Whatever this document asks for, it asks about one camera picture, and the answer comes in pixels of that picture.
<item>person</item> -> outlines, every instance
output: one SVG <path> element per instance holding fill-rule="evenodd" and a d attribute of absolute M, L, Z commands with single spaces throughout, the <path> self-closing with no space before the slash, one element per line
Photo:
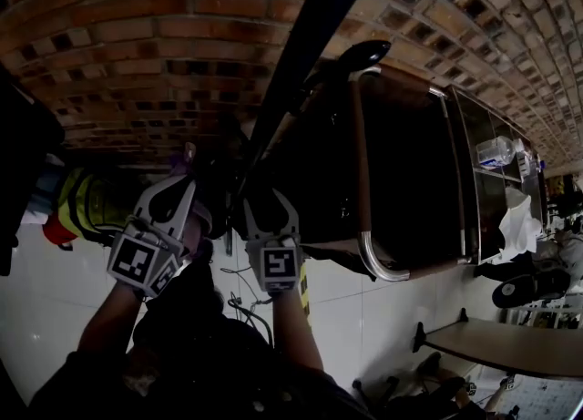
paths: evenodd
<path fill-rule="evenodd" d="M 417 374 L 421 377 L 422 380 L 434 379 L 439 384 L 444 384 L 447 381 L 460 378 L 458 374 L 440 366 L 440 360 L 441 354 L 439 352 L 432 353 L 418 366 Z M 505 378 L 500 383 L 500 387 L 490 397 L 484 408 L 472 402 L 465 387 L 462 387 L 455 393 L 455 403 L 457 405 L 457 408 L 459 409 L 459 413 L 457 414 L 455 419 L 456 420 L 508 419 L 508 415 L 499 414 L 496 412 L 498 403 L 500 402 L 500 399 L 502 398 L 504 392 L 506 391 L 507 386 L 508 378 Z"/>
<path fill-rule="evenodd" d="M 559 218 L 565 219 L 583 211 L 583 192 L 572 191 L 569 194 L 560 195 L 553 199 L 557 204 L 557 214 Z"/>
<path fill-rule="evenodd" d="M 212 243 L 170 281 L 133 332 L 141 300 L 118 282 L 77 350 L 35 394 L 46 415 L 301 415 L 371 418 L 327 375 L 296 290 L 273 295 L 274 347 L 223 313 Z"/>
<path fill-rule="evenodd" d="M 554 241 L 537 242 L 536 253 L 518 255 L 510 263 L 481 264 L 475 277 L 484 276 L 495 281 L 506 282 L 524 274 L 564 270 L 568 273 L 571 289 L 583 279 L 583 234 L 559 231 Z"/>

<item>black cable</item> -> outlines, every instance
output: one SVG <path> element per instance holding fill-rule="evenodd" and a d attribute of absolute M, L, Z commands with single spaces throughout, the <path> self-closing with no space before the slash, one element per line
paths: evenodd
<path fill-rule="evenodd" d="M 518 326 L 524 326 L 525 324 L 527 324 L 530 321 L 530 317 L 531 316 L 532 316 L 532 312 L 527 312 L 527 315 L 525 316 L 525 319 Z"/>
<path fill-rule="evenodd" d="M 241 306 L 239 306 L 237 303 L 235 303 L 235 301 L 233 301 L 232 299 L 229 299 L 227 301 L 227 304 L 229 305 L 229 307 L 238 309 L 241 313 L 243 313 L 244 315 L 246 315 L 248 318 L 257 318 L 257 320 L 259 320 L 260 322 L 263 323 L 263 325 L 265 326 L 265 330 L 267 331 L 267 339 L 268 339 L 268 343 L 271 347 L 273 347 L 273 335 L 271 334 L 271 328 L 268 325 L 268 323 L 263 320 L 263 318 L 261 318 L 259 315 L 250 312 L 249 310 L 247 310 L 246 308 L 243 308 Z"/>
<path fill-rule="evenodd" d="M 474 404 L 476 404 L 476 405 L 479 405 L 481 402 L 484 402 L 486 399 L 489 399 L 489 398 L 490 398 L 490 397 L 492 397 L 492 396 L 493 396 L 493 394 L 491 394 L 491 395 L 487 395 L 487 396 L 486 396 L 484 399 L 482 399 L 481 401 L 477 401 L 477 402 L 475 402 Z"/>
<path fill-rule="evenodd" d="M 255 307 L 257 305 L 267 305 L 271 302 L 273 302 L 273 299 L 268 299 L 268 300 L 259 300 L 259 297 L 257 297 L 257 294 L 255 293 L 255 291 L 253 290 L 253 288 L 251 287 L 251 285 L 249 284 L 249 282 L 241 275 L 242 272 L 250 270 L 251 266 L 244 268 L 242 270 L 231 270 L 229 268 L 220 268 L 221 271 L 226 272 L 227 274 L 237 274 L 237 276 L 241 279 L 243 279 L 243 282 L 245 282 L 245 284 L 247 284 L 247 287 L 249 287 L 249 290 L 251 291 L 251 293 L 253 294 L 253 297 L 255 298 L 255 302 L 253 302 L 251 304 L 251 308 L 249 310 L 247 310 L 246 308 L 242 307 L 242 301 L 241 298 L 237 297 L 233 292 L 230 293 L 230 299 L 227 301 L 227 304 L 235 309 L 235 314 L 238 315 L 238 320 L 242 321 L 242 317 L 239 316 L 240 313 L 244 314 L 245 316 L 247 316 L 247 319 L 244 321 L 245 324 L 250 324 L 251 327 L 253 329 L 255 329 L 255 331 L 257 331 L 257 326 L 255 325 L 255 323 L 253 322 L 252 318 L 256 318 L 257 320 L 261 321 L 263 323 L 263 325 L 265 326 L 265 329 L 267 330 L 267 335 L 268 335 L 268 339 L 269 339 L 269 344 L 271 347 L 273 347 L 273 336 L 271 334 L 271 328 L 270 326 L 267 324 L 267 322 L 265 320 L 263 320 L 263 318 L 261 318 L 260 316 L 255 314 Z"/>

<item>brick ceiling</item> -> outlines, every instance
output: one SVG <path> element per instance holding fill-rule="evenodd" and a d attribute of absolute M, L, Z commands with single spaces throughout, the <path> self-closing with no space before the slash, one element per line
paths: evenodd
<path fill-rule="evenodd" d="M 0 56 L 69 149 L 166 164 L 253 119 L 302 0 L 0 0 Z M 383 61 L 473 93 L 549 165 L 583 159 L 583 0 L 358 0 L 324 55 L 389 39 Z"/>

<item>white tile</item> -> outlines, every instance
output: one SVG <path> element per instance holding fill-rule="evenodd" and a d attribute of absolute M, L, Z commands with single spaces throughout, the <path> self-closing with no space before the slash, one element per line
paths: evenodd
<path fill-rule="evenodd" d="M 62 302 L 98 307 L 107 295 L 103 248 L 76 239 L 72 251 L 49 242 L 36 224 L 18 232 L 33 292 Z"/>
<path fill-rule="evenodd" d="M 106 290 L 107 294 L 109 294 L 113 290 L 113 286 L 116 285 L 116 278 L 110 276 L 106 273 Z"/>
<path fill-rule="evenodd" d="M 363 293 L 363 358 L 365 384 L 411 372 L 423 359 L 413 354 L 417 323 L 435 327 L 435 277 L 398 282 Z"/>
<path fill-rule="evenodd" d="M 455 323 L 465 308 L 471 318 L 498 321 L 499 309 L 492 303 L 492 292 L 499 282 L 474 278 L 473 266 L 458 266 L 435 275 L 437 305 L 435 327 Z"/>
<path fill-rule="evenodd" d="M 390 285 L 395 285 L 398 282 L 388 282 L 382 279 L 376 278 L 373 281 L 368 275 L 361 274 L 361 280 L 363 282 L 363 292 L 374 291 L 376 289 L 382 289 L 383 287 L 388 287 Z"/>
<path fill-rule="evenodd" d="M 96 309 L 29 293 L 3 294 L 0 357 L 26 403 L 77 349 Z"/>
<path fill-rule="evenodd" d="M 363 307 L 362 296 L 353 295 L 310 307 L 312 331 L 324 372 L 344 389 L 358 377 L 361 362 Z"/>
<path fill-rule="evenodd" d="M 363 291 L 361 275 L 331 260 L 305 262 L 310 303 L 324 302 Z"/>
<path fill-rule="evenodd" d="M 249 256 L 245 251 L 245 242 L 237 237 L 237 263 L 239 270 L 245 270 L 250 267 Z M 308 290 L 310 303 L 325 302 L 330 299 L 337 299 L 349 295 L 356 295 L 362 291 L 361 275 L 348 271 L 339 264 L 330 261 L 317 261 L 313 259 L 306 260 L 306 271 L 308 273 Z M 248 305 L 257 299 L 261 301 L 268 300 L 268 293 L 263 292 L 257 282 L 253 270 L 243 271 L 241 274 L 249 286 L 240 281 L 240 296 L 243 303 Z"/>
<path fill-rule="evenodd" d="M 239 271 L 241 271 L 240 276 L 245 278 L 247 283 L 240 279 L 239 287 L 240 287 L 240 297 L 243 301 L 243 306 L 249 308 L 249 306 L 256 302 L 256 301 L 267 301 L 270 299 L 268 293 L 262 291 L 259 287 L 259 283 L 257 282 L 257 278 L 255 277 L 255 273 L 252 269 L 248 269 L 250 267 L 249 264 L 249 255 L 245 251 L 245 241 L 239 236 L 239 234 L 234 235 L 234 243 L 233 243 L 233 250 L 237 253 L 237 266 Z M 270 305 L 262 306 L 262 309 L 265 310 L 267 308 L 271 308 Z"/>
<path fill-rule="evenodd" d="M 464 308 L 463 274 L 464 269 L 457 267 L 435 275 L 435 328 L 443 328 L 459 320 Z"/>
<path fill-rule="evenodd" d="M 136 329 L 136 326 L 138 326 L 138 323 L 140 321 L 142 321 L 142 318 L 144 317 L 145 313 L 144 312 L 140 312 L 138 313 L 138 318 L 136 318 L 136 322 L 134 323 L 134 329 Z M 126 350 L 126 353 L 129 352 L 131 350 L 131 348 L 134 346 L 134 333 L 132 331 L 131 337 L 129 338 L 129 342 L 128 342 L 128 348 Z"/>
<path fill-rule="evenodd" d="M 227 256 L 225 252 L 225 244 L 223 239 L 217 239 L 212 242 L 214 246 L 214 252 L 212 255 L 212 263 L 210 264 L 210 269 L 212 270 L 212 280 L 222 293 L 223 298 L 226 301 L 230 298 L 230 293 L 233 292 L 236 296 L 240 296 L 240 283 L 237 274 L 229 274 L 225 271 L 221 271 L 221 268 L 236 271 L 237 268 L 237 251 L 234 250 L 233 255 Z"/>
<path fill-rule="evenodd" d="M 28 264 L 23 252 L 22 241 L 19 238 L 18 247 L 12 249 L 10 261 L 10 274 L 0 277 L 0 292 L 4 287 L 19 287 L 30 289 L 31 282 L 28 277 Z"/>

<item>metal frame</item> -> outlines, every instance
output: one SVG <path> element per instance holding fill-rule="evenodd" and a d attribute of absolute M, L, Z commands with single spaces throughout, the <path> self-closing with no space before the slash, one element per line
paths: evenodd
<path fill-rule="evenodd" d="M 460 115 L 460 118 L 462 121 L 462 127 L 464 129 L 464 138 L 465 138 L 465 143 L 466 143 L 465 147 L 469 151 L 470 144 L 469 144 L 469 138 L 467 136 L 467 128 L 465 127 L 464 114 L 462 112 L 462 107 L 459 104 L 459 97 L 457 96 L 458 94 L 465 96 L 465 94 L 458 92 L 458 90 L 456 88 L 452 88 L 452 93 L 454 94 L 455 104 L 457 105 L 457 108 L 459 110 L 459 115 Z M 480 199 L 478 198 L 478 195 L 477 195 L 476 174 L 474 173 L 473 170 L 472 170 L 472 180 L 473 180 L 473 185 L 474 185 L 474 195 L 476 198 L 477 263 L 479 264 L 482 260 L 482 231 L 481 231 L 481 227 L 480 227 L 480 203 L 479 203 Z"/>
<path fill-rule="evenodd" d="M 454 154 L 454 163 L 455 163 L 455 174 L 457 177 L 457 190 L 458 190 L 458 214 L 460 220 L 460 255 L 461 257 L 465 258 L 465 215 L 464 215 L 464 194 L 463 194 L 463 187 L 462 187 L 462 174 L 459 167 L 459 158 L 457 156 L 457 149 L 455 148 L 455 138 L 454 138 L 454 131 L 452 129 L 452 124 L 449 118 L 449 113 L 447 112 L 447 104 L 445 103 L 445 94 L 434 87 L 429 87 L 429 92 L 432 95 L 437 95 L 439 98 L 439 104 L 444 112 L 445 123 L 447 125 L 447 134 L 449 136 L 449 140 L 452 145 L 452 152 Z"/>
<path fill-rule="evenodd" d="M 496 129 L 494 128 L 494 121 L 492 118 L 498 118 L 502 123 L 506 124 L 507 126 L 509 126 L 512 130 L 514 130 L 521 138 L 525 139 L 526 141 L 528 141 L 528 143 L 530 144 L 531 148 L 533 148 L 533 142 L 532 140 L 527 137 L 521 130 L 519 130 L 518 128 L 516 128 L 514 125 L 509 124 L 508 122 L 506 122 L 503 118 L 501 118 L 490 106 L 488 106 L 487 104 L 485 104 L 484 102 L 476 99 L 475 97 L 473 97 L 472 95 L 469 95 L 468 93 L 466 93 L 465 91 L 462 91 L 456 87 L 452 87 L 452 92 L 454 94 L 454 98 L 455 98 L 455 103 L 457 104 L 457 106 L 460 108 L 461 111 L 461 105 L 459 102 L 459 97 L 465 97 L 466 99 L 468 99 L 469 101 L 473 102 L 474 104 L 478 105 L 479 107 L 481 107 L 483 110 L 486 111 L 486 113 L 488 114 L 488 118 L 490 121 L 490 125 L 492 127 L 492 131 L 493 133 L 496 134 Z M 462 114 L 462 123 L 464 124 L 464 132 L 465 132 L 465 139 L 468 143 L 468 147 L 469 147 L 469 138 L 467 136 L 467 129 L 465 127 L 465 119 L 463 117 Z M 505 180 L 511 180 L 513 182 L 520 182 L 522 183 L 521 179 L 518 179 L 516 177 L 512 177 L 512 176 L 508 176 L 507 174 L 504 173 L 504 170 L 502 170 L 502 174 L 498 174 L 497 172 L 492 172 L 486 169 L 480 169 L 477 167 L 472 166 L 472 170 L 474 172 L 474 175 L 480 174 L 480 175 L 487 175 L 490 177 L 496 177 L 501 179 L 502 181 Z M 482 264 L 485 262 L 489 262 L 492 261 L 495 257 L 500 256 L 500 254 L 494 254 L 488 257 L 483 257 L 482 256 L 482 231 L 481 231 L 481 227 L 480 227 L 480 223 L 481 223 L 481 219 L 480 219 L 480 214 L 479 214 L 479 198 L 478 198 L 478 194 L 477 194 L 477 185 L 475 182 L 475 190 L 476 190 L 476 205 L 478 207 L 478 214 L 477 214 L 477 220 L 478 220 L 478 224 L 477 224 L 477 232 L 478 232 L 478 255 L 477 255 L 477 264 Z"/>
<path fill-rule="evenodd" d="M 348 81 L 358 82 L 362 75 L 380 75 L 380 73 L 380 67 L 369 67 L 365 70 L 352 72 L 348 76 Z M 363 260 L 364 266 L 373 276 L 376 276 L 383 281 L 389 282 L 407 281 L 411 277 L 411 272 L 409 270 L 396 271 L 391 270 L 390 268 L 387 268 L 383 265 L 374 252 L 373 233 L 371 230 L 360 230 L 356 240 L 358 242 L 358 253 L 361 257 L 361 260 Z"/>
<path fill-rule="evenodd" d="M 257 117 L 243 168 L 235 179 L 228 220 L 239 206 L 247 178 L 263 156 L 285 114 L 297 100 L 322 51 L 356 0 L 305 0 L 273 73 Z"/>

